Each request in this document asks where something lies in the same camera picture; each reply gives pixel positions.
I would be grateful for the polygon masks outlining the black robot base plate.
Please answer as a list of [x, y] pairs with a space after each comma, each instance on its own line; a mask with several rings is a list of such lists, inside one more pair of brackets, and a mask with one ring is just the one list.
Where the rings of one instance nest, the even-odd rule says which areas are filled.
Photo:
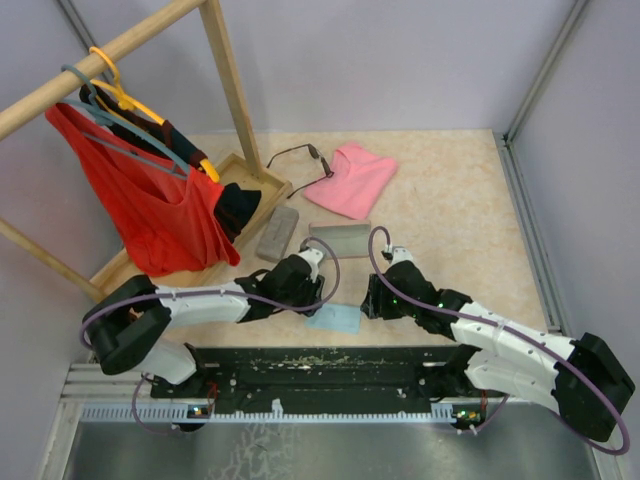
[[172, 384], [147, 367], [107, 367], [130, 374], [155, 402], [175, 412], [142, 407], [137, 422], [171, 421], [184, 432], [213, 422], [432, 422], [476, 433], [493, 417], [492, 393], [463, 375], [468, 347], [204, 348], [196, 372]]

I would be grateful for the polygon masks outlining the small light blue cloth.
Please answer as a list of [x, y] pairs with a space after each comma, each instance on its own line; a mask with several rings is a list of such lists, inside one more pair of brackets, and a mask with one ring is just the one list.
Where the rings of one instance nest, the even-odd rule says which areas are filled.
[[305, 321], [312, 329], [356, 335], [360, 331], [361, 311], [356, 306], [327, 303]]

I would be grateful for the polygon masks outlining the pink glasses case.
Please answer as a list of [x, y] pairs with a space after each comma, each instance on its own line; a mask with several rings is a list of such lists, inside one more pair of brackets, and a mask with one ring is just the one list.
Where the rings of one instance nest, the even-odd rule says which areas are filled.
[[371, 229], [370, 220], [312, 222], [309, 235], [323, 240], [338, 259], [355, 259], [368, 256]]

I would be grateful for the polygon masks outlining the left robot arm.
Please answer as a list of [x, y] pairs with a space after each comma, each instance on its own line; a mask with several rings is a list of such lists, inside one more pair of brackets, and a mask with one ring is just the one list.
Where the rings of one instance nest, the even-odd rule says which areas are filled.
[[201, 394], [208, 373], [195, 349], [163, 338], [178, 327], [214, 322], [239, 324], [285, 310], [313, 313], [321, 305], [323, 253], [307, 248], [220, 286], [173, 288], [136, 275], [85, 315], [81, 339], [106, 375], [151, 374], [184, 395]]

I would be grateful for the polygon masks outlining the tortoiseshell sunglasses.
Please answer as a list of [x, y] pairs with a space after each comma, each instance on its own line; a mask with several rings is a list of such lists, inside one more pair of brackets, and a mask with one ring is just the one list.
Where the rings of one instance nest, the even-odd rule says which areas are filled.
[[313, 144], [311, 143], [304, 143], [301, 145], [296, 145], [294, 147], [290, 147], [287, 149], [284, 149], [282, 151], [279, 151], [277, 153], [275, 153], [269, 160], [269, 162], [266, 165], [266, 168], [269, 169], [271, 167], [271, 165], [273, 164], [274, 160], [284, 154], [296, 151], [296, 150], [301, 150], [301, 149], [306, 149], [308, 154], [311, 156], [312, 159], [317, 160], [320, 162], [320, 165], [323, 169], [324, 172], [324, 176], [321, 178], [318, 178], [314, 181], [311, 181], [309, 183], [306, 183], [298, 188], [295, 188], [287, 197], [286, 199], [291, 199], [295, 194], [297, 194], [298, 192], [313, 186], [315, 184], [318, 184], [319, 182], [323, 181], [323, 180], [327, 180], [330, 179], [334, 176], [335, 172], [331, 169], [331, 167], [329, 166], [328, 161], [326, 160], [326, 158], [324, 157], [324, 155], [320, 152], [320, 150], [318, 148], [316, 148]]

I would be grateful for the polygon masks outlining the grey glasses case green lining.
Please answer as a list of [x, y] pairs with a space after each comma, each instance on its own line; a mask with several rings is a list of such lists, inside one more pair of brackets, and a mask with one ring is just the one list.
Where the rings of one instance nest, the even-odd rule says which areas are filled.
[[296, 209], [287, 206], [276, 207], [258, 242], [257, 257], [270, 262], [282, 260], [298, 221], [299, 212]]

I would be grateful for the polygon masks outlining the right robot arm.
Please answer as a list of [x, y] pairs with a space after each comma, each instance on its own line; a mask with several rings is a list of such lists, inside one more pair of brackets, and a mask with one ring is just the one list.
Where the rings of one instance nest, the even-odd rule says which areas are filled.
[[409, 317], [458, 345], [446, 369], [461, 396], [494, 390], [543, 406], [577, 434], [606, 442], [635, 384], [600, 337], [553, 335], [488, 310], [470, 296], [437, 289], [410, 260], [372, 273], [361, 305], [370, 319]]

